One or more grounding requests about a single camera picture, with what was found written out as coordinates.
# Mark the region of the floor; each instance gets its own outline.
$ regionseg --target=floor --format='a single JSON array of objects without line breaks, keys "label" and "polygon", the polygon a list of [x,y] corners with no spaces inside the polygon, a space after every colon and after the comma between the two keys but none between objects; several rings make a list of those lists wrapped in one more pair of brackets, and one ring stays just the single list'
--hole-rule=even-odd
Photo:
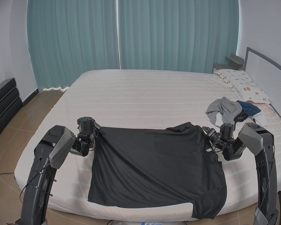
[{"label": "floor", "polygon": [[[23,107],[0,134],[0,173],[13,172],[17,162],[45,116],[63,95],[60,90],[42,91],[27,106]],[[0,225],[14,223],[21,215],[19,200],[20,188],[13,174],[0,175]],[[203,219],[187,221],[187,225],[243,225],[253,224],[255,206],[216,216],[213,220]],[[106,225],[108,220],[99,220],[90,217],[75,215],[48,209],[46,218],[48,225]]]}]

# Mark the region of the pillow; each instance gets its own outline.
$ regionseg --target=pillow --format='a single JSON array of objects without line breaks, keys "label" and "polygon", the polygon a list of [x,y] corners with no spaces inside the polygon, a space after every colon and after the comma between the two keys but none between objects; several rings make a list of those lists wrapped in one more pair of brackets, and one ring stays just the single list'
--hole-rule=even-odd
[{"label": "pillow", "polygon": [[245,71],[233,69],[219,69],[218,74],[231,87],[241,101],[270,104],[271,99]]}]

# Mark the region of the curtain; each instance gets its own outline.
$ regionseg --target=curtain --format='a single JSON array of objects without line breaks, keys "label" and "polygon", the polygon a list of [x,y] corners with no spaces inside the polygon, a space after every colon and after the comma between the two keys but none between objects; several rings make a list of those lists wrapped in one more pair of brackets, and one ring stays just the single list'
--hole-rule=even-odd
[{"label": "curtain", "polygon": [[118,0],[121,69],[212,73],[236,53],[238,0]]},{"label": "curtain", "polygon": [[29,0],[27,33],[39,90],[93,69],[119,69],[115,0]]}]

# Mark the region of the robotic arm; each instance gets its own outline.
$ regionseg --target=robotic arm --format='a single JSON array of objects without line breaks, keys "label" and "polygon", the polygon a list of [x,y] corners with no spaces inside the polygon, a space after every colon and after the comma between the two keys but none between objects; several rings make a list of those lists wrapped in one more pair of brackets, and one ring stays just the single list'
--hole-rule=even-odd
[{"label": "robotic arm", "polygon": [[274,225],[278,217],[276,209],[277,175],[274,157],[274,136],[255,123],[245,123],[238,137],[233,139],[235,125],[224,123],[220,133],[214,128],[202,127],[211,143],[222,151],[225,160],[239,159],[247,147],[256,160],[259,202],[254,225]]},{"label": "robotic arm", "polygon": [[[61,167],[67,154],[87,156],[95,148],[95,138],[101,126],[91,117],[77,120],[77,137],[64,126],[51,128],[34,149],[34,161],[24,188],[21,218],[17,225],[47,225],[46,210],[50,190],[56,182],[55,174]],[[277,175],[274,158],[273,135],[255,123],[245,123],[236,139],[233,139],[233,124],[224,123],[220,133],[209,127],[202,127],[211,143],[222,151],[229,160],[241,157],[248,149],[255,155],[259,203],[255,212],[254,225],[275,225],[278,217],[276,209]]]}]

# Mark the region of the gray cloth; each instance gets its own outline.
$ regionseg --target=gray cloth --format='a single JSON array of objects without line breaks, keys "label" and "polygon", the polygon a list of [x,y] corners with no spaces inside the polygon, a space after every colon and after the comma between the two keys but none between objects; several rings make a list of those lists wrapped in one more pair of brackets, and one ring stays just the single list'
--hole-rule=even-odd
[{"label": "gray cloth", "polygon": [[222,97],[221,99],[217,99],[213,101],[207,111],[206,114],[210,118],[210,122],[212,124],[216,124],[216,116],[219,112],[222,117],[222,121],[224,123],[234,123],[234,118],[241,113],[242,107],[238,102],[230,101],[226,97]]}]

